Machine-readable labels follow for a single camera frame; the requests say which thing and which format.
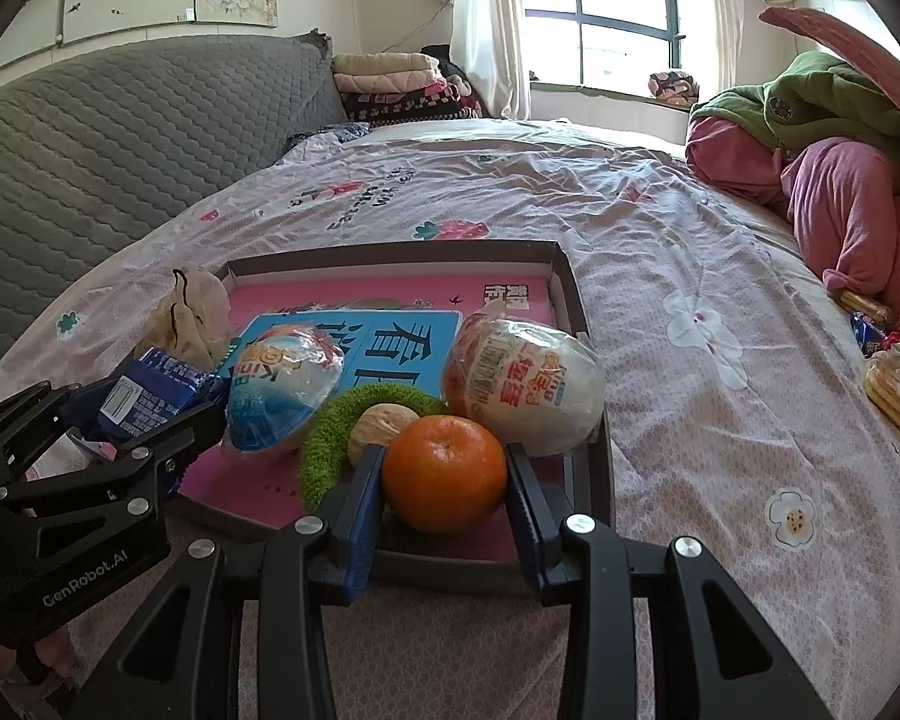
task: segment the blue packaged snack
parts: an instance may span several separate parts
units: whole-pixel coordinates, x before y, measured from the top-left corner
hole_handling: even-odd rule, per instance
[[[864,357],[869,357],[883,348],[886,334],[862,311],[855,311],[850,315],[850,327],[853,328],[853,335],[856,336]]]
[[[229,382],[151,349],[130,364],[106,396],[97,424],[118,440],[141,436],[202,403],[226,397]]]

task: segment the kinder joy egg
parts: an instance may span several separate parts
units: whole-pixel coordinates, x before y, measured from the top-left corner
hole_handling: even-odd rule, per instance
[[[567,452],[604,412],[605,376],[594,352],[539,322],[474,314],[443,372],[454,413],[480,422],[530,456]]]
[[[319,330],[283,324],[245,348],[233,370],[227,423],[242,452],[298,445],[343,373],[343,352]]]

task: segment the bed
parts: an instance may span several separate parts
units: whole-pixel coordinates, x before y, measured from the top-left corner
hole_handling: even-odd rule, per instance
[[[556,240],[607,368],[620,533],[699,536],[838,720],[880,712],[900,684],[900,436],[862,394],[847,319],[781,220],[703,185],[669,143],[568,122],[423,122],[344,145],[326,133],[227,183],[63,290],[0,357],[0,399],[110,372],[174,266],[419,239],[426,223]],[[333,186],[356,188],[319,191]],[[78,463],[61,442],[38,468]],[[794,500],[808,521],[781,514]],[[172,529],[170,559],[72,624],[84,673],[205,535]],[[341,717],[556,713],[560,610],[375,586],[325,623]],[[646,625],[639,652],[649,718]],[[247,718],[254,657],[245,647]]]

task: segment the plastic bag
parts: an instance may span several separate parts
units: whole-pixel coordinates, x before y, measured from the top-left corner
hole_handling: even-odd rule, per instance
[[[604,413],[605,377],[594,352],[562,330],[506,317],[500,303],[471,314],[442,378],[456,415],[480,422],[530,456],[584,442]]]
[[[226,413],[230,442],[241,452],[297,447],[342,373],[343,351],[322,331],[271,327],[234,367]]]
[[[206,271],[173,269],[173,291],[146,318],[134,350],[163,349],[195,368],[212,372],[226,359],[230,343],[230,298],[221,280]]]

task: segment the gray quilted headboard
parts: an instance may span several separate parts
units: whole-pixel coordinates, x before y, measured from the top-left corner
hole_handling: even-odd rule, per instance
[[[0,88],[0,357],[70,284],[188,206],[346,121],[329,38],[114,47]]]

